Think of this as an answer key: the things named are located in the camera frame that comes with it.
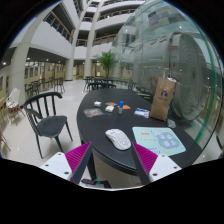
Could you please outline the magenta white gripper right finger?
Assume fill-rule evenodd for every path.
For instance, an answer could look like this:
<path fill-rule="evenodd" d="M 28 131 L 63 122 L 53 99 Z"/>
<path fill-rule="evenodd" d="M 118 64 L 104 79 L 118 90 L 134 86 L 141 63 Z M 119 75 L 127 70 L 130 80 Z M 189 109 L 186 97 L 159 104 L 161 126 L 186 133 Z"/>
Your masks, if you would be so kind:
<path fill-rule="evenodd" d="M 137 143 L 132 143 L 132 145 L 132 156 L 138 177 L 143 185 L 147 185 L 181 170 L 181 167 L 169 156 L 165 154 L 156 155 Z"/>

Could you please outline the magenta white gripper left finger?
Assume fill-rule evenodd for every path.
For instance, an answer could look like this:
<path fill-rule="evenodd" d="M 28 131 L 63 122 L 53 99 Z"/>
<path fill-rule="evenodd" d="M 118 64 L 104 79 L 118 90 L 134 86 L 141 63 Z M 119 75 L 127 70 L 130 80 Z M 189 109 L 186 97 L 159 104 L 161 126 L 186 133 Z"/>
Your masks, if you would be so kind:
<path fill-rule="evenodd" d="M 41 169 L 79 184 L 91 155 L 92 143 L 87 142 L 67 153 L 56 153 L 41 166 Z"/>

